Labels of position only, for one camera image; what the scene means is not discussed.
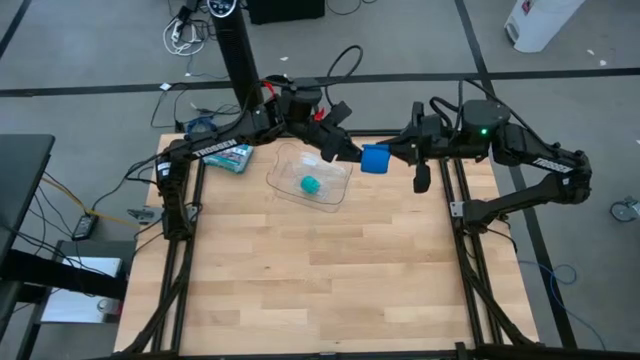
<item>desk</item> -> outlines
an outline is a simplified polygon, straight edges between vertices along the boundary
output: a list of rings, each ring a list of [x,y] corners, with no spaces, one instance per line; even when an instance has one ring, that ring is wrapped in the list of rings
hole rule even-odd
[[[178,137],[164,135],[159,149]],[[472,347],[437,167],[429,192],[416,195],[414,169],[399,160],[384,176],[356,165],[340,210],[324,213],[276,197],[266,183],[285,142],[304,148],[289,139],[259,147],[243,175],[206,169],[180,354],[442,350],[457,341]],[[472,197],[498,196],[489,161],[465,162],[465,170]],[[148,205],[160,203],[150,189]],[[503,224],[491,228],[508,233]],[[148,231],[140,244],[159,232]],[[482,235],[482,243],[496,300],[535,340],[511,243],[494,234]],[[167,248],[159,239],[137,255],[115,350],[153,313]]]
[[[0,223],[19,229],[27,214],[53,147],[52,135],[0,135]],[[15,234],[0,226],[0,266],[10,252]],[[0,281],[0,339],[10,314],[24,291],[20,281]]]

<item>green ball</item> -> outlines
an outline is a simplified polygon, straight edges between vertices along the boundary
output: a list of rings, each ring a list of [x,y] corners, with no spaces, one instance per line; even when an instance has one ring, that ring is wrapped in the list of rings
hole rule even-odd
[[[320,182],[313,176],[305,176],[300,182],[300,187],[307,194],[315,195],[320,190]]]

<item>white cable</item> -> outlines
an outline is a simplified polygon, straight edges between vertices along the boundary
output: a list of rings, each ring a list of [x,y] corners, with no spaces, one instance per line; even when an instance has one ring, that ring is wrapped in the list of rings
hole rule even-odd
[[[178,45],[181,42],[181,40],[179,38],[176,40],[175,37],[172,36],[171,46],[173,47],[173,50],[169,48],[169,44],[167,43],[167,33],[169,32],[169,29],[171,29],[172,26],[174,28],[174,33],[175,33],[177,31],[176,30],[177,27],[180,25],[181,25],[181,22],[179,22],[178,19],[173,19],[169,23],[169,25],[167,25],[167,27],[164,29],[164,31],[162,32],[162,42],[164,43],[164,48],[167,49],[167,51],[170,54],[177,55],[177,56],[191,56],[199,53],[200,50],[204,48],[205,42],[204,42],[204,39],[198,38],[196,34],[196,26],[193,24],[191,24],[191,40],[182,41],[184,44]],[[200,47],[191,52],[186,52],[187,50],[191,49],[193,44],[200,44]]]

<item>yellow cable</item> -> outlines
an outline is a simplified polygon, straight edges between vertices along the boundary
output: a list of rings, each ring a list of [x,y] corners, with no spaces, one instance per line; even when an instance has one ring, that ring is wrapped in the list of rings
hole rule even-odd
[[[87,208],[86,206],[84,206],[84,204],[80,200],[78,200],[75,196],[73,196],[73,194],[68,192],[67,189],[63,188],[62,186],[56,184],[55,182],[53,182],[53,181],[51,181],[51,180],[49,180],[47,178],[42,178],[42,181],[44,181],[47,184],[55,187],[56,189],[60,190],[62,193],[67,195],[69,197],[69,199],[71,199],[74,203],[76,203],[76,205],[80,206],[82,208],[82,210],[84,210],[84,212],[87,213],[87,214],[95,215],[95,216],[101,217],[101,218],[103,218],[105,220],[109,220],[109,221],[117,222],[117,223],[122,224],[122,225],[130,226],[130,227],[132,227],[134,229],[139,229],[140,228],[140,225],[136,225],[136,224],[128,222],[126,220],[118,219],[118,218],[115,218],[113,216],[109,216],[109,215],[106,215],[106,214],[103,214],[103,213],[99,213],[99,212],[97,212],[95,210],[91,210],[91,209]]]

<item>blue cable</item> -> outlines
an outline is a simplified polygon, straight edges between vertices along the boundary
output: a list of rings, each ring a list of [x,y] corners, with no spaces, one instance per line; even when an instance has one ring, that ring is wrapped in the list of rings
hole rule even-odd
[[[187,62],[187,74],[191,74],[189,76],[193,76],[193,77],[201,77],[201,76],[209,76],[211,78],[214,79],[218,79],[218,80],[223,80],[229,77],[229,75],[225,75],[225,76],[215,76],[215,75],[211,75],[211,74],[207,74],[207,73],[200,73],[200,74],[194,74],[191,72],[191,64],[193,63],[193,55],[189,56],[189,62]]]
[[[581,317],[579,317],[578,315],[576,315],[575,313],[573,313],[572,311],[567,309],[562,304],[560,299],[558,299],[558,296],[556,295],[556,292],[553,289],[553,281],[554,280],[556,281],[556,283],[560,283],[562,285],[573,285],[573,284],[575,284],[575,282],[578,281],[578,272],[576,271],[576,269],[574,269],[571,265],[561,264],[561,265],[556,266],[553,269],[553,271],[551,271],[548,267],[546,267],[546,266],[544,266],[542,264],[539,264],[537,262],[534,262],[534,261],[519,260],[518,262],[520,264],[537,265],[538,267],[540,267],[540,269],[546,271],[550,275],[549,288],[551,288],[551,294],[553,295],[553,298],[556,300],[558,305],[560,305],[560,307],[563,308],[564,311],[567,312],[567,314],[571,315],[574,319],[578,320],[580,323],[582,323],[582,325],[586,326],[589,330],[591,330],[591,332],[593,332],[593,334],[598,338],[598,341],[600,341],[600,346],[602,346],[602,350],[607,350],[607,347],[604,345],[604,341],[602,340],[602,337],[600,336],[598,331],[596,331],[596,329],[593,326],[591,326],[591,324],[589,324],[588,322],[583,320]],[[558,276],[556,275],[556,271],[558,271],[558,269],[560,269],[560,268],[568,268],[571,271],[573,271],[573,278],[571,280],[562,280],[562,279],[558,278]]]

